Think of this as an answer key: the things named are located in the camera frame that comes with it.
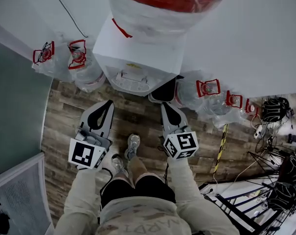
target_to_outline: gray wall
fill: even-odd
[[[51,81],[0,44],[0,174],[40,152]]]

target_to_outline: black and white marker cube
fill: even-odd
[[[70,139],[68,161],[84,168],[98,168],[107,154],[103,147],[96,146],[86,141]]]
[[[196,132],[169,134],[165,139],[164,147],[173,159],[192,157],[199,148]]]

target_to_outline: person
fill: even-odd
[[[172,190],[147,171],[137,156],[139,144],[139,136],[129,136],[125,158],[132,182],[121,157],[112,157],[116,174],[102,192],[99,224],[96,172],[78,171],[55,235],[239,235],[223,211],[200,194],[187,159],[168,158]]]

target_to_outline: leg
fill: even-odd
[[[137,157],[134,156],[129,162],[129,168],[133,174],[133,182],[134,185],[137,182],[137,179],[144,173],[148,173],[146,166],[144,166],[143,162]]]
[[[116,174],[103,190],[101,195],[102,208],[114,199],[135,196],[135,189],[130,184],[122,158],[117,154],[113,155],[111,163],[115,168]]]
[[[137,157],[137,148],[140,145],[140,137],[130,135],[128,138],[128,149],[125,158],[130,160],[130,170],[133,174],[133,182],[137,196],[160,198],[175,203],[173,190],[153,173],[149,173],[143,162]]]

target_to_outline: black bag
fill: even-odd
[[[290,110],[289,102],[283,97],[269,98],[262,105],[263,116],[262,120],[265,122],[273,123],[280,121],[287,115]]]

